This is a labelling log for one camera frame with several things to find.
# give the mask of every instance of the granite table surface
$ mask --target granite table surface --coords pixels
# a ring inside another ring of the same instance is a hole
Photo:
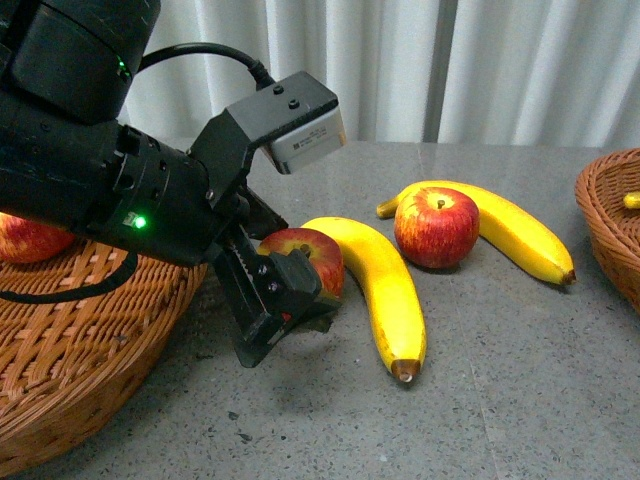
[[[351,142],[290,176],[256,155],[249,184],[291,226],[345,216],[393,240],[393,220],[377,219],[375,206],[407,184],[485,187],[562,239],[578,283],[539,282],[482,239],[455,271],[410,267],[429,346],[422,374],[404,388],[379,360],[350,275],[328,333],[292,334],[246,369],[210,269],[113,419],[12,478],[640,478],[640,321],[592,256],[573,190],[605,153]]]

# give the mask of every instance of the banana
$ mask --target banana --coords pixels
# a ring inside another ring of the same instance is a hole
[[[622,200],[624,202],[624,206],[631,210],[640,208],[640,192],[629,192]]]
[[[480,236],[539,280],[558,285],[576,281],[573,260],[562,241],[545,225],[509,200],[475,185],[425,180],[405,187],[376,208],[379,218],[395,215],[406,196],[425,187],[446,187],[471,197],[480,210]]]
[[[398,250],[377,230],[348,218],[319,217],[302,228],[318,230],[338,243],[345,266],[364,293],[382,362],[400,382],[411,382],[424,363],[427,327]]]

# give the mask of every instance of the curtain fold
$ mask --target curtain fold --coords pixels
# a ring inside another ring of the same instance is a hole
[[[147,51],[209,41],[276,79],[307,70],[338,95],[352,140],[640,146],[640,2],[443,2],[163,0]],[[254,90],[230,59],[175,58],[135,78],[120,119],[194,137]]]

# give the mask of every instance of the apple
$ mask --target apple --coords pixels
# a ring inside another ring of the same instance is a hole
[[[468,195],[425,187],[402,199],[394,235],[400,252],[426,268],[451,268],[465,258],[480,234],[480,211]]]
[[[322,287],[339,298],[344,285],[344,259],[340,246],[330,236],[310,228],[285,228],[268,235],[256,250],[260,255],[288,255],[294,249],[307,255]]]
[[[34,263],[67,248],[75,235],[49,225],[0,213],[0,260]]]

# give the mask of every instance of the woven basket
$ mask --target woven basket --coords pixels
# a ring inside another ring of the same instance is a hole
[[[640,313],[640,210],[625,194],[640,190],[640,149],[613,152],[578,175],[575,195],[590,230],[593,254],[616,288]]]
[[[32,265],[0,262],[0,289],[49,293],[97,283],[126,252],[76,241]],[[0,300],[0,477],[43,463],[100,430],[154,365],[206,265],[140,257],[122,287],[56,305]]]

